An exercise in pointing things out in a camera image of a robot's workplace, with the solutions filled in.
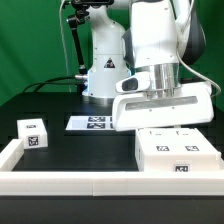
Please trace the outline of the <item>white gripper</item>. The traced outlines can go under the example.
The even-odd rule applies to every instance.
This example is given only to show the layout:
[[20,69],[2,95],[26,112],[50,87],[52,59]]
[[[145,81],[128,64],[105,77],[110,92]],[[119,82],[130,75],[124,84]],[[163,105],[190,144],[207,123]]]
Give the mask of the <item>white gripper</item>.
[[208,123],[214,117],[207,82],[183,84],[173,97],[150,99],[146,92],[123,94],[112,107],[116,131]]

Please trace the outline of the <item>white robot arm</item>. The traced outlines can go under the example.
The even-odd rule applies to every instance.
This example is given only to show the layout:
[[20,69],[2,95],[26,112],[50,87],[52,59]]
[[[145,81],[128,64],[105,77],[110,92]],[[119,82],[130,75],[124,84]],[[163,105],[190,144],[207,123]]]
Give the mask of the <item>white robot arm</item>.
[[214,116],[211,87],[181,84],[179,67],[203,52],[205,37],[194,0],[114,0],[127,7],[130,28],[111,20],[104,5],[92,6],[93,65],[84,94],[94,102],[113,102],[117,131],[207,123]]

